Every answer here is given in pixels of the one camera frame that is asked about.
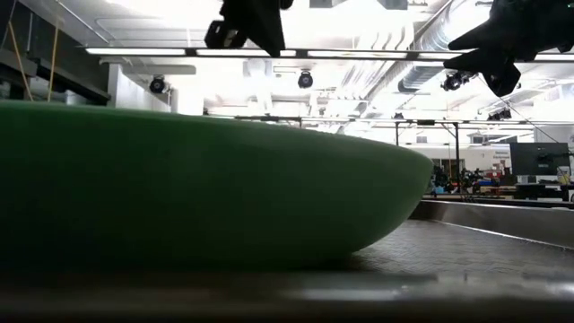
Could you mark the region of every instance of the green plate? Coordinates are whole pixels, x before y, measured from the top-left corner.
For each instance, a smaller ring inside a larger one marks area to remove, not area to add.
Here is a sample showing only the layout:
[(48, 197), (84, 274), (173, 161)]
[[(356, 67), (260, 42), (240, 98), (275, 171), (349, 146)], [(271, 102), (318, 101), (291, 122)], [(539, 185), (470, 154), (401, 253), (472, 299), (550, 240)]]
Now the green plate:
[(0, 102), (0, 269), (284, 270), (412, 212), (432, 163), (261, 123)]

